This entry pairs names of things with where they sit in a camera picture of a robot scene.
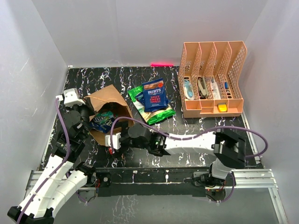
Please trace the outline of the dark blue snack bag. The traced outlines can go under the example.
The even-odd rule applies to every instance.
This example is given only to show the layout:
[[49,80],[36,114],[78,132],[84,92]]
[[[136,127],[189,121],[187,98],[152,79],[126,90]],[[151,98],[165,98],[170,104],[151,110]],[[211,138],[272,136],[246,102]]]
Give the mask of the dark blue snack bag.
[[163,78],[145,82],[142,84],[142,87],[145,112],[155,112],[168,107],[168,98]]

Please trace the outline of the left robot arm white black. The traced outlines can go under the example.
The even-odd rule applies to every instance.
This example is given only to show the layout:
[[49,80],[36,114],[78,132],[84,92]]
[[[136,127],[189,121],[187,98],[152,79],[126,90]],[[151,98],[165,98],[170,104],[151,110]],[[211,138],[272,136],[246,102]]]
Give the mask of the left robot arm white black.
[[78,96],[57,96],[71,110],[64,116],[58,113],[63,132],[59,135],[56,151],[26,198],[12,206],[7,215],[17,224],[52,224],[62,206],[73,194],[96,182],[95,168],[75,161],[89,136],[89,108]]

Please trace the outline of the blue white snack bag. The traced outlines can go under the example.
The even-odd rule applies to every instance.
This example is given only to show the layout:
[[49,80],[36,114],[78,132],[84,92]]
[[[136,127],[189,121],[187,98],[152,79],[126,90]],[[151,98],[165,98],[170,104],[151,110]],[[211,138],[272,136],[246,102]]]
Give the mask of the blue white snack bag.
[[91,129],[102,133],[108,133],[111,130],[113,122],[117,116],[112,111],[100,112],[90,121]]

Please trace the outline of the green Chuba cassava chips bag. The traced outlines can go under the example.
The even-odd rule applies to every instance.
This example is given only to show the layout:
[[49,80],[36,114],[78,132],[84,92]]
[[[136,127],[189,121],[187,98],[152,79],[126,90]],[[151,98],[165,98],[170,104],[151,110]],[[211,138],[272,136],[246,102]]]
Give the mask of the green Chuba cassava chips bag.
[[148,125],[152,125],[152,124],[161,122],[161,121],[163,121],[167,118],[170,118],[176,114],[175,110],[172,109],[170,104],[168,104],[168,107],[163,110],[158,110],[155,112],[145,112],[144,105],[136,99],[136,96],[142,94],[142,91],[143,91],[142,86],[137,86],[137,87],[129,90],[128,94],[129,94],[135,108],[138,110],[141,117]]

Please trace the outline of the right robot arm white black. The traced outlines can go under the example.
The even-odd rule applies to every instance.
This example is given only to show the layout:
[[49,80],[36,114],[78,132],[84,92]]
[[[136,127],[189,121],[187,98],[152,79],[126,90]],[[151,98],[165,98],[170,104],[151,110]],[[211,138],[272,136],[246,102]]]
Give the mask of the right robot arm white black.
[[226,128],[196,136],[151,132],[141,124],[135,124],[116,134],[111,142],[117,150],[134,147],[145,149],[149,154],[159,157],[179,153],[214,155],[216,160],[209,166],[208,173],[193,175],[192,182],[195,186],[221,186],[233,169],[245,167],[246,142]]

